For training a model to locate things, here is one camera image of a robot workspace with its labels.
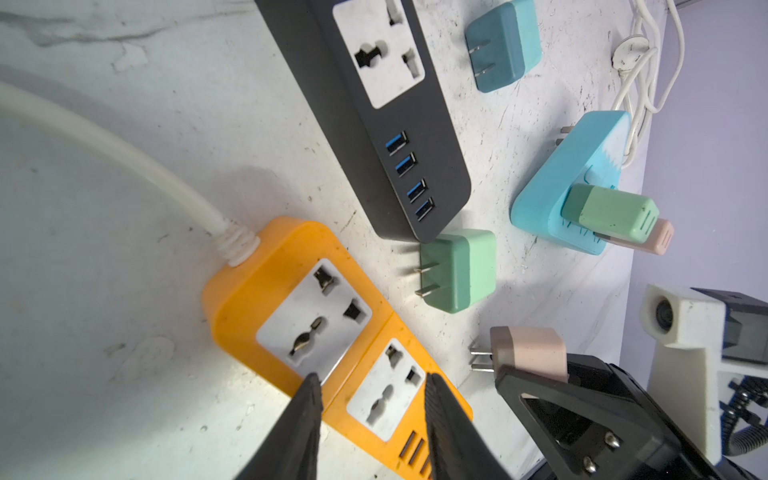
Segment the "teal triangular power strip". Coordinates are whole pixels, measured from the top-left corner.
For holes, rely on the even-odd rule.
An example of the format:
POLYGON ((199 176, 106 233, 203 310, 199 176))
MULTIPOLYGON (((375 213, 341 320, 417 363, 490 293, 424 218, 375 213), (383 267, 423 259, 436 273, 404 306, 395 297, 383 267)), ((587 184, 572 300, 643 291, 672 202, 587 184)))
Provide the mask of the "teal triangular power strip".
POLYGON ((513 201, 512 225, 562 247, 602 254, 606 243, 561 211, 575 184, 619 186, 630 126, 626 111, 584 114, 513 201))

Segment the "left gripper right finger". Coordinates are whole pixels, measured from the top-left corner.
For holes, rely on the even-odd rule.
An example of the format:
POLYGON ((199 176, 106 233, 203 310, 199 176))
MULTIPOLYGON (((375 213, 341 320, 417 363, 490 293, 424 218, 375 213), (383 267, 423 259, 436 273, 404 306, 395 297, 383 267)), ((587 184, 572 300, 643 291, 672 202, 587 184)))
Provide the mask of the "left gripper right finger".
POLYGON ((428 373, 425 418, 434 479, 509 479, 443 377, 428 373))

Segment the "pink plug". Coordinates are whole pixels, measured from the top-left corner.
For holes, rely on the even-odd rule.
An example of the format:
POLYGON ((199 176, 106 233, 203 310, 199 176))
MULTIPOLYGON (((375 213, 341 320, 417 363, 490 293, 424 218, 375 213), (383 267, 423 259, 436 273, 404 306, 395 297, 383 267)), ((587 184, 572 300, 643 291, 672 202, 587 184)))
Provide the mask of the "pink plug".
POLYGON ((656 221, 652 232, 649 234, 647 240, 643 243, 633 243, 630 241, 597 234, 599 239, 602 239, 609 244, 618 245, 657 256, 663 256, 666 253, 673 236, 674 227, 672 223, 669 220, 663 218, 660 218, 656 221))
POLYGON ((472 363, 474 372, 497 375, 503 367, 538 375, 554 381, 568 381, 565 342, 552 328, 494 326, 490 346, 471 347, 473 357, 488 357, 489 363, 472 363))

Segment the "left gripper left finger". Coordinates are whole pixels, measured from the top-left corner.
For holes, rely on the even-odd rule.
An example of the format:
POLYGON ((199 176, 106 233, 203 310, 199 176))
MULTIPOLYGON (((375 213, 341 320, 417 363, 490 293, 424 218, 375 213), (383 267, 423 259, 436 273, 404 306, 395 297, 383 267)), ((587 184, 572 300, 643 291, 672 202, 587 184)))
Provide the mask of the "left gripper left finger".
POLYGON ((236 479, 316 479, 322 412, 320 381, 311 373, 236 479))

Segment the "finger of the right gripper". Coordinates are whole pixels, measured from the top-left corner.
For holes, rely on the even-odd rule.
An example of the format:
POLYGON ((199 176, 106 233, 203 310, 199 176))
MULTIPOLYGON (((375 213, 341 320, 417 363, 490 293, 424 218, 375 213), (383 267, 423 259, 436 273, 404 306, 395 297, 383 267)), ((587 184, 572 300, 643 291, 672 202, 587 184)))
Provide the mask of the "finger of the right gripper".
POLYGON ((554 479, 717 479, 720 474, 620 367, 570 354, 566 381, 505 365, 495 387, 554 479))

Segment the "orange power strip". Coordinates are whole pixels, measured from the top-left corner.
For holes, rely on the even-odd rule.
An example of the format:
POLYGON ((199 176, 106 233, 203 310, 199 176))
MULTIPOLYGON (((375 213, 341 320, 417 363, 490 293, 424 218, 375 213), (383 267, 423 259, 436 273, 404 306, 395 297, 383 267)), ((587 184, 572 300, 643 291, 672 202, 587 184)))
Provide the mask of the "orange power strip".
POLYGON ((425 381, 438 363, 325 225, 278 217, 205 286, 215 342, 287 395, 316 374, 322 418, 405 479, 433 479, 425 381))

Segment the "black power strip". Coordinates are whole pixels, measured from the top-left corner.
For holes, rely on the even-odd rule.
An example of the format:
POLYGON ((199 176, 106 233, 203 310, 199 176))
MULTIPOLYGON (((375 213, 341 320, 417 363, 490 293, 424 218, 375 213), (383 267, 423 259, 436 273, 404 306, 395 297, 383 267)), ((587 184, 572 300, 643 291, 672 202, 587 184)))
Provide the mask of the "black power strip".
POLYGON ((471 180, 410 1, 261 1, 375 233, 433 241, 471 180))

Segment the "green plug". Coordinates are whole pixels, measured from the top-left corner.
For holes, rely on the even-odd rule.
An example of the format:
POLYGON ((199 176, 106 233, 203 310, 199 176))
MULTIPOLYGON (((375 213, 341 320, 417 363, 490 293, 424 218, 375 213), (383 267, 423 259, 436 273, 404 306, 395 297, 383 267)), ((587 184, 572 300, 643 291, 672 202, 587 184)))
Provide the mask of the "green plug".
POLYGON ((497 239, 488 230, 442 233, 420 246, 416 295, 438 310, 455 314, 491 295, 497 280, 497 239))
POLYGON ((642 244, 653 231, 660 210, 649 197, 576 184, 566 197, 561 215, 596 234, 642 244))

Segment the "teal plug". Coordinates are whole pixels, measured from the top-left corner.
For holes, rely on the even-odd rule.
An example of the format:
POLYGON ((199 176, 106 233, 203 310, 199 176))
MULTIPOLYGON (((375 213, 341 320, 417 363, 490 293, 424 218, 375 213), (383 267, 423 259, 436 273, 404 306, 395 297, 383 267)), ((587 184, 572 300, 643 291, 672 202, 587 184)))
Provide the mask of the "teal plug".
POLYGON ((490 93, 517 82, 543 57, 534 1, 496 6, 469 24, 465 41, 480 92, 490 93))

